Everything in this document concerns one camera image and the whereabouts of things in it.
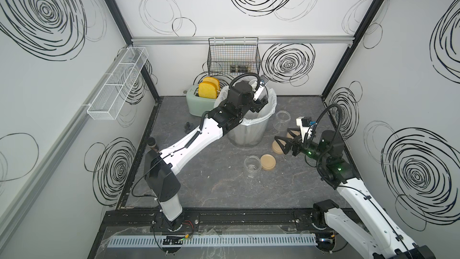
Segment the glass rice jar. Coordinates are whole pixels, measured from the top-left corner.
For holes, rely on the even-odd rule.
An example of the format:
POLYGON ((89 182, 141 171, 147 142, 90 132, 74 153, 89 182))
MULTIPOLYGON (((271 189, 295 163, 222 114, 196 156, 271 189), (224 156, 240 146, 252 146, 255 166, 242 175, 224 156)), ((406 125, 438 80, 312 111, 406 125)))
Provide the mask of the glass rice jar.
POLYGON ((291 122, 291 115, 286 110, 280 110, 275 114, 274 128, 277 131, 286 131, 291 122))

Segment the small bottle black pump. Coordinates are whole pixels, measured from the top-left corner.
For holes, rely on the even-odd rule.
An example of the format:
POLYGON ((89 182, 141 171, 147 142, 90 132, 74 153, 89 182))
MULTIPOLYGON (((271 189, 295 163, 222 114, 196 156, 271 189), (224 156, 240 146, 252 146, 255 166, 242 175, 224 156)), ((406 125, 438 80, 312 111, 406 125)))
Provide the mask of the small bottle black pump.
POLYGON ((184 132, 186 134, 190 133, 194 129, 194 125, 190 122, 185 123, 184 125, 184 132))

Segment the white mesh wall shelf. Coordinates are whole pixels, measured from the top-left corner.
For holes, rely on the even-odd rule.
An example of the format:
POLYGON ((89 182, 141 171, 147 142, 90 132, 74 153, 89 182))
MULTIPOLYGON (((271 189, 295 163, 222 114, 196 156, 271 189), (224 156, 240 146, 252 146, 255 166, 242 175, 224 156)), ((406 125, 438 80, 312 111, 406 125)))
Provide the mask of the white mesh wall shelf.
POLYGON ((90 104, 87 114, 96 121, 115 120, 125 104, 136 105, 146 93, 141 71, 148 59, 144 47, 122 49, 103 87, 90 104))

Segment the rear yellow toast slice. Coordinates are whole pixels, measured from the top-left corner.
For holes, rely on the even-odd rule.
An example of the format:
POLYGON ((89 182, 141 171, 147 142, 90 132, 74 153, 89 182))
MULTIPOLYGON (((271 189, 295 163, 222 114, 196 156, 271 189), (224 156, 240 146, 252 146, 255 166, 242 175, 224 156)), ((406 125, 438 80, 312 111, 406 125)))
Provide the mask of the rear yellow toast slice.
POLYGON ((220 81, 214 77, 205 77, 203 82, 212 83, 218 91, 220 91, 220 81))

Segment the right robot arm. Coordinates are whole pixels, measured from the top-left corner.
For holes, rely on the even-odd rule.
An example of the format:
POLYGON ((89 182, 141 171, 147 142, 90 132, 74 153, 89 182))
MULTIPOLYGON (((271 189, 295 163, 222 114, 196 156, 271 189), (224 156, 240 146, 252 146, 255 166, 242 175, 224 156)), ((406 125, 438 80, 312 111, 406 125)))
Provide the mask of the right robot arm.
POLYGON ((342 153, 345 143, 336 131, 326 130, 318 143, 307 128, 290 128, 289 137, 276 136, 284 154, 304 154, 316 161, 321 179, 352 207, 361 224, 350 219, 333 200, 316 203, 311 222, 317 229, 332 229, 365 259, 433 259, 432 250, 418 245, 390 218, 371 195, 342 153))

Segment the beige lid of jar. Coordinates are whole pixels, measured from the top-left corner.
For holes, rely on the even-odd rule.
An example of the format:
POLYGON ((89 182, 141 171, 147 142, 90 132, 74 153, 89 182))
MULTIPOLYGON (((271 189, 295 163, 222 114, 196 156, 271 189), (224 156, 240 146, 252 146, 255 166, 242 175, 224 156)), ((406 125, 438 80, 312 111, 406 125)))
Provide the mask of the beige lid of jar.
POLYGON ((270 155, 265 154, 260 158, 261 167, 263 170, 270 171, 276 167, 276 159, 270 155))
POLYGON ((272 143, 272 150, 274 153, 283 155, 284 151, 282 149, 282 145, 280 145, 277 141, 273 141, 272 143))

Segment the mint green toaster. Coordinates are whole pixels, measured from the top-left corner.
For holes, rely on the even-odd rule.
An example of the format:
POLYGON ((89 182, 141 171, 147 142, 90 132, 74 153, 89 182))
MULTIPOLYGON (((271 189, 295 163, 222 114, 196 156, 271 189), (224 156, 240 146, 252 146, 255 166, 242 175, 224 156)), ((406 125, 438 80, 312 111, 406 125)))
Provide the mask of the mint green toaster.
POLYGON ((198 96, 198 85, 192 85, 186 93, 186 101, 189 113, 193 116, 202 116, 206 111, 214 109, 216 99, 202 98, 198 96))

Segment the dark spice bottle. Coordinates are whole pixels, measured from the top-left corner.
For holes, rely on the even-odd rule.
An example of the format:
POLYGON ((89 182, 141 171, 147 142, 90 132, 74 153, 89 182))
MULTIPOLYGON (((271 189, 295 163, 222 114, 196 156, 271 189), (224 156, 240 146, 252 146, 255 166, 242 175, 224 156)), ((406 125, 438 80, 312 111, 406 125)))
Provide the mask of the dark spice bottle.
POLYGON ((147 139, 147 146, 149 148, 151 148, 152 150, 157 150, 158 149, 158 145, 157 145, 157 142, 156 142, 154 137, 149 137, 147 139))

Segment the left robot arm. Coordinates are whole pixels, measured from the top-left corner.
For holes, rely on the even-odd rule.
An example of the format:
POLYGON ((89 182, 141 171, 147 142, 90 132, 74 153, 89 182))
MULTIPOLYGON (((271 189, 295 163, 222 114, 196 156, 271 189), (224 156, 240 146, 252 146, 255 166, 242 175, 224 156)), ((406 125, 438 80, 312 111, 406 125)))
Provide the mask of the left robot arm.
POLYGON ((265 79, 255 83, 233 80, 226 98, 216 108, 204 112, 197 128, 170 147, 146 154, 143 179, 153 191, 169 230, 179 230, 184 222, 177 174, 205 147, 239 126, 247 112, 258 113, 265 107, 268 97, 262 93, 266 84, 265 79))

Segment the yellow toast slice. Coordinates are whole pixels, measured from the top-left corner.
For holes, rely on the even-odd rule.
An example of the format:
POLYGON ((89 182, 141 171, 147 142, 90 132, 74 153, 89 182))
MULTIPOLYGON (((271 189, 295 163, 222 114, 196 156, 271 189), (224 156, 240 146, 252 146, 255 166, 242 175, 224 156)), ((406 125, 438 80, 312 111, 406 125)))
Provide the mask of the yellow toast slice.
POLYGON ((214 77, 205 77, 203 82, 212 83, 218 91, 220 91, 220 81, 214 77))
POLYGON ((215 100, 218 97, 218 85, 212 82, 201 82, 198 85, 198 96, 215 100))

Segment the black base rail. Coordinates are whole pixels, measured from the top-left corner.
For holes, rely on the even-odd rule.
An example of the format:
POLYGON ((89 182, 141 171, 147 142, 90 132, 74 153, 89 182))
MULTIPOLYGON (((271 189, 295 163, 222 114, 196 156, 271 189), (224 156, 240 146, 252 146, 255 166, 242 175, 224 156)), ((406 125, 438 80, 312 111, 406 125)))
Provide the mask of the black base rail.
POLYGON ((198 231, 205 225, 294 225, 297 230, 325 228, 325 219, 314 208, 200 208, 186 207, 172 222, 158 208, 109 211, 102 227, 151 227, 155 231, 198 231))

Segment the white trash bag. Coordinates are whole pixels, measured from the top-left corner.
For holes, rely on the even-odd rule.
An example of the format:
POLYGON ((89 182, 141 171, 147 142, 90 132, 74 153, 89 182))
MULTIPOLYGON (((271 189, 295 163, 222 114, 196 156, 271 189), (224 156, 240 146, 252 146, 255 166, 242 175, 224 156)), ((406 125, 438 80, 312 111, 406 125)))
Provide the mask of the white trash bag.
POLYGON ((244 120, 264 120, 274 113, 276 94, 268 86, 265 86, 263 94, 263 97, 268 97, 268 104, 259 113, 249 110, 254 96, 250 85, 252 80, 255 79, 238 80, 222 89, 210 115, 210 118, 214 119, 220 128, 229 131, 239 126, 244 120))

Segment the front yellow toast slice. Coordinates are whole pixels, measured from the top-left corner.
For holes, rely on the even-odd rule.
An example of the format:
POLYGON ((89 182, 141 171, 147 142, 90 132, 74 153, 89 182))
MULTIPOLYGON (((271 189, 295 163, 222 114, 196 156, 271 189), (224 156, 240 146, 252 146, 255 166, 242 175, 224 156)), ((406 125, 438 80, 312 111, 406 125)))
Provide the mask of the front yellow toast slice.
POLYGON ((198 85, 198 96, 215 100, 218 97, 218 85, 212 82, 201 82, 198 85))

